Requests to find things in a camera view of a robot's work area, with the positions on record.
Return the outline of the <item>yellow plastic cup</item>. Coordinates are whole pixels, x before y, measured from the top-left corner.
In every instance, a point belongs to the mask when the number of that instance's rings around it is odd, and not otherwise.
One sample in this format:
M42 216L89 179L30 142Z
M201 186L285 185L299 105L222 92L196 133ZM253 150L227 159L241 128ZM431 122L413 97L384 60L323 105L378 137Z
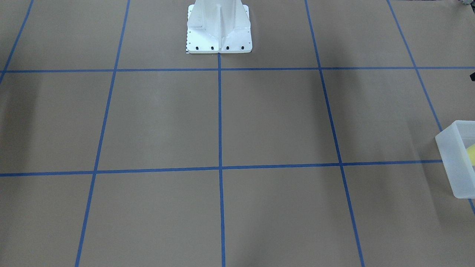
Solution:
M467 147L466 153L468 155L471 165L475 166L475 144L472 144L469 147Z

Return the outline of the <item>clear plastic storage box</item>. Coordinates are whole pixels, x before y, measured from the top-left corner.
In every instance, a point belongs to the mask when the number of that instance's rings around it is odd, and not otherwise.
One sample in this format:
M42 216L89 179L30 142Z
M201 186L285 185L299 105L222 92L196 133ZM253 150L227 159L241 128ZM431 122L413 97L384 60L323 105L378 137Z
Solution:
M440 132L435 140L453 195L458 199L473 199L474 166L469 161L466 148L474 144L475 122L456 120Z

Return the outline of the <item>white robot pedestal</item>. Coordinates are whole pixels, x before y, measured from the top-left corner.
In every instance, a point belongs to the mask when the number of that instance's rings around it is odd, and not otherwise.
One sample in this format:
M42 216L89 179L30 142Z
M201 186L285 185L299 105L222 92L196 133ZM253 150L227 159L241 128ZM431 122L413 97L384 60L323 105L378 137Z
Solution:
M187 53L252 52L249 7L241 0L197 0L187 15Z

